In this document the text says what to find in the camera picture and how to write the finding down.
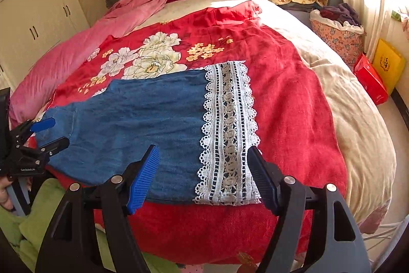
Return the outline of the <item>person's left hand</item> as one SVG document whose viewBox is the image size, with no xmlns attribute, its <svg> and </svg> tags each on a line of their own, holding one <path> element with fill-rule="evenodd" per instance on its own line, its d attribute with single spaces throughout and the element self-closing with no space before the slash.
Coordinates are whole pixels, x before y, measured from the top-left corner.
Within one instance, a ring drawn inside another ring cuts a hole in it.
<svg viewBox="0 0 409 273">
<path fill-rule="evenodd" d="M 13 209 L 13 203 L 7 192 L 7 188 L 11 184 L 12 182 L 7 177 L 0 178 L 0 205 L 8 211 Z"/>
</svg>

